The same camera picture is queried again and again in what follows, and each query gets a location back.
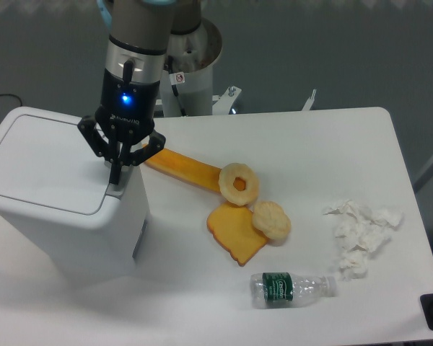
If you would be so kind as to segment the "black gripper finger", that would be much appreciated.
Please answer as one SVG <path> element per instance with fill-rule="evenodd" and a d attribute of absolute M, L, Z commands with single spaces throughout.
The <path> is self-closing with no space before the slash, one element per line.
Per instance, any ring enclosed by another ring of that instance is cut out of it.
<path fill-rule="evenodd" d="M 131 152 L 131 147 L 134 145 L 134 135 L 133 131 L 127 131 L 118 135 L 118 142 L 122 143 L 118 156 L 118 182 L 120 182 L 124 166 L 136 167 L 159 153 L 165 147 L 166 138 L 157 131 L 152 131 L 149 135 L 148 144 Z"/>
<path fill-rule="evenodd" d="M 107 130 L 103 130 L 106 141 L 97 129 L 94 116 L 83 117 L 79 121 L 77 128 L 95 155 L 102 157 L 110 164 L 109 183 L 118 185 L 121 178 L 121 165 L 118 161 L 120 142 L 117 139 L 116 127 L 109 125 Z"/>

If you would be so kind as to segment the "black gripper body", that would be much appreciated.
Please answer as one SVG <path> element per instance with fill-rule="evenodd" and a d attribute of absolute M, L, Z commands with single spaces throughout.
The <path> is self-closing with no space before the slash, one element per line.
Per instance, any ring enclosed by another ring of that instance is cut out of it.
<path fill-rule="evenodd" d="M 125 83 L 104 71 L 100 106 L 95 119 L 109 141 L 137 144 L 154 130 L 153 113 L 159 84 Z"/>

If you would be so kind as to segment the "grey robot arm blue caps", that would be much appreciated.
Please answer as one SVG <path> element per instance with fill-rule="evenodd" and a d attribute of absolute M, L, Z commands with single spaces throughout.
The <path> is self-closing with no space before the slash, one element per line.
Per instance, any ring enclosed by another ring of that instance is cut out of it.
<path fill-rule="evenodd" d="M 160 152 L 165 137 L 154 129 L 171 35 L 188 34 L 201 23 L 200 1 L 105 1 L 111 30 L 100 106 L 78 129 L 110 164 L 109 182 L 120 182 L 124 167 L 138 166 Z"/>

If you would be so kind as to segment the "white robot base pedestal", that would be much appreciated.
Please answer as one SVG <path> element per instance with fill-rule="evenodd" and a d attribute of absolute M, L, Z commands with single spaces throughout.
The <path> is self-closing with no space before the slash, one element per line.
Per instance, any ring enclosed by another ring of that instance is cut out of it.
<path fill-rule="evenodd" d="M 203 18 L 195 31 L 172 35 L 159 87 L 155 115 L 211 115 L 213 67 L 222 53 L 222 36 Z"/>

